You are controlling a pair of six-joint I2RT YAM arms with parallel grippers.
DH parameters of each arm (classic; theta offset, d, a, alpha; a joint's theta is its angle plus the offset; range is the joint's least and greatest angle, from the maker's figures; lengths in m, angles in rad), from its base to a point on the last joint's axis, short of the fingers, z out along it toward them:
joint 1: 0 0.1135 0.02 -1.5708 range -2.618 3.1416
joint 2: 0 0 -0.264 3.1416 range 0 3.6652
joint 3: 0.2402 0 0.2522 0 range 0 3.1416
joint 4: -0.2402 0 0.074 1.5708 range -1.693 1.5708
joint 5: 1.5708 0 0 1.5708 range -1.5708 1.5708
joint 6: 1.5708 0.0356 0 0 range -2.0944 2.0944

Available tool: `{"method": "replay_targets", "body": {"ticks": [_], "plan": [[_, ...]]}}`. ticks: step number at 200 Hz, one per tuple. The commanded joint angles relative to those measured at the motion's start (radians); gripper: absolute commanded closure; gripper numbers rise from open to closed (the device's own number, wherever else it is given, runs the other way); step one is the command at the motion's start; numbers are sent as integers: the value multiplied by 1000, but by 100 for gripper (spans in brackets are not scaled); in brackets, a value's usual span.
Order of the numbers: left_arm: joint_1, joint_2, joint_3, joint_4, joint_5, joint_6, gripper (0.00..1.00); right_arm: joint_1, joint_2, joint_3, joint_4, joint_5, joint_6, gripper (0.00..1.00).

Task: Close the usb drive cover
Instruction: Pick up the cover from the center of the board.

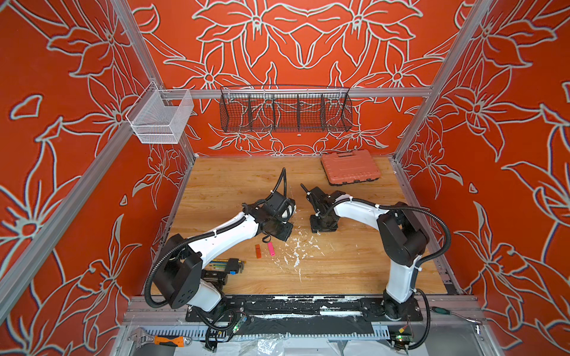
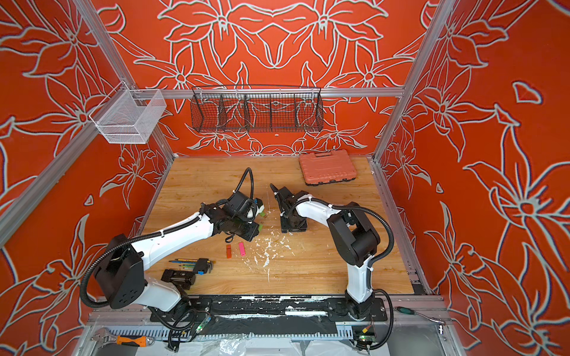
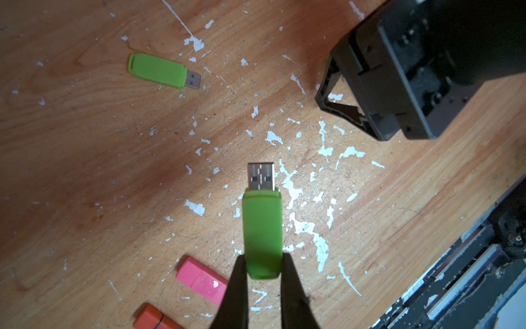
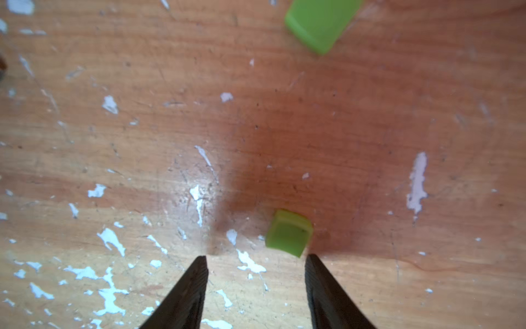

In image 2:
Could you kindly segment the pink usb drive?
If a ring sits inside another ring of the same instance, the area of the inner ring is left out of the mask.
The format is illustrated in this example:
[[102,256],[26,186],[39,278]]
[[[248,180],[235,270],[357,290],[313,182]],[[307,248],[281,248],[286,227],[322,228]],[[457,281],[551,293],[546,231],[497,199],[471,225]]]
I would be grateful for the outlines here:
[[245,256],[246,256],[246,249],[245,249],[244,243],[239,243],[239,244],[238,244],[238,247],[239,247],[240,255],[241,255],[242,257],[245,257]]

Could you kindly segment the red plastic tool case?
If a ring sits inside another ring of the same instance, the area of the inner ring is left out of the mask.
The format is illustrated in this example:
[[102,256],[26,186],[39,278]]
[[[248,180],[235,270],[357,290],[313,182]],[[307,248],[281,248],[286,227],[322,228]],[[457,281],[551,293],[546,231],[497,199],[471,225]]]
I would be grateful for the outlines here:
[[357,178],[357,170],[346,150],[303,154],[299,164],[306,185],[349,182]]

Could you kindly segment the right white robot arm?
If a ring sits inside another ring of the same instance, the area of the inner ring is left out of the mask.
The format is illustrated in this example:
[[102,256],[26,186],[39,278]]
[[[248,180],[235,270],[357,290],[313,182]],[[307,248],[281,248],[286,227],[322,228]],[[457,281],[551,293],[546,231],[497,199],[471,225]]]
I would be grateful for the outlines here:
[[283,233],[304,232],[308,220],[329,228],[340,257],[347,264],[347,299],[364,307],[373,299],[373,264],[389,255],[394,235],[388,222],[378,213],[351,202],[335,205],[301,191],[270,186],[280,209]]

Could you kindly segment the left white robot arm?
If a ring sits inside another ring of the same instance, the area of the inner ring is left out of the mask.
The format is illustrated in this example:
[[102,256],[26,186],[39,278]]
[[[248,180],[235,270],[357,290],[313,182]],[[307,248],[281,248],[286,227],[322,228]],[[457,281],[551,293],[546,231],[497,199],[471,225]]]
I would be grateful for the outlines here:
[[87,268],[80,282],[80,300],[92,309],[139,304],[170,312],[183,299],[181,288],[145,272],[167,256],[218,234],[252,241],[260,228],[255,218],[264,211],[261,199],[236,192],[227,200],[203,203],[185,220],[151,234],[118,235]]

